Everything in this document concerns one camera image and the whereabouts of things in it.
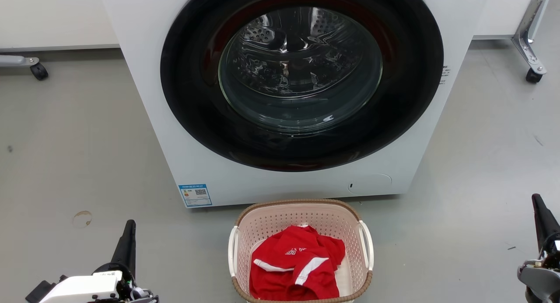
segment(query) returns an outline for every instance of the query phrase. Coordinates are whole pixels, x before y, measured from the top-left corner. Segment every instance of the door glass window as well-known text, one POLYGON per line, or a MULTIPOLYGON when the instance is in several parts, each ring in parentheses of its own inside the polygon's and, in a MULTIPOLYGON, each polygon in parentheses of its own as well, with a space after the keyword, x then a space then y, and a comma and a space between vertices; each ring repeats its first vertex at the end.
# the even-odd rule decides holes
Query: door glass window
POLYGON ((382 54, 370 32, 348 16, 284 8, 236 32, 218 76, 228 103, 245 119, 283 134, 310 134, 368 102, 382 76, 382 54))

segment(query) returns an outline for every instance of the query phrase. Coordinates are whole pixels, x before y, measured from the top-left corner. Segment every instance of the metal bracket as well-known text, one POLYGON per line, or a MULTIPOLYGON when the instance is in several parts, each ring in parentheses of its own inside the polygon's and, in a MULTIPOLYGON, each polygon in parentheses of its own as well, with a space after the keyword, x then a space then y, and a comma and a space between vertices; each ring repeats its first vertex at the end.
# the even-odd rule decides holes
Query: metal bracket
POLYGON ((547 3, 548 0, 531 0, 512 38, 515 47, 521 52, 522 57, 531 67, 532 71, 540 75, 546 74, 546 68, 536 57, 531 44, 534 42, 534 36, 547 3))
POLYGON ((34 66, 39 63, 39 58, 26 58, 22 56, 0 55, 0 67, 34 66))

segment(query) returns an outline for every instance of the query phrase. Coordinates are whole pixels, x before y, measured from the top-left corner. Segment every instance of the washing machine door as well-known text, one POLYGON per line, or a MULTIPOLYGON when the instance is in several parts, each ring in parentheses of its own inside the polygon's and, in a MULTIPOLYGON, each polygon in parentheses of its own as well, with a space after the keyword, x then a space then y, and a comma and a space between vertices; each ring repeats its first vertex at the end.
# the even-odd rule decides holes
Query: washing machine door
POLYGON ((312 171, 406 132, 442 66, 422 0, 189 0, 165 40, 161 83, 178 121, 215 153, 312 171))

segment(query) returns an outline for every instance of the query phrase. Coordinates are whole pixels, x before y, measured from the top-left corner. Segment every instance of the white washing machine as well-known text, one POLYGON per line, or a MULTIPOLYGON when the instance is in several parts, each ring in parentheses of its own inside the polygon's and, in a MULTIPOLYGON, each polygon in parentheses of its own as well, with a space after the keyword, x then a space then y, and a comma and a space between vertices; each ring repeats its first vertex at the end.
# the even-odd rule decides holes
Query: white washing machine
POLYGON ((406 192, 485 2, 103 1, 188 208, 406 192))

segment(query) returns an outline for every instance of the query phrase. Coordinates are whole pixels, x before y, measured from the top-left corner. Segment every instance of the perforated basket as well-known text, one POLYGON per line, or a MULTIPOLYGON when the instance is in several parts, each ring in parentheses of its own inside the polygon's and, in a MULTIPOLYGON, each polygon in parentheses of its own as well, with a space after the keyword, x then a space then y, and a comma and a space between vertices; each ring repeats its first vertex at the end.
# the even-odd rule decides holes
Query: perforated basket
POLYGON ((272 303, 249 294, 251 254, 268 237, 290 225, 310 225, 319 234, 344 241, 348 273, 342 297, 306 303, 352 302, 364 294, 372 279, 374 245, 370 231, 358 212, 342 201, 292 200, 255 204, 243 211, 230 234, 228 262, 234 288, 250 303, 272 303))

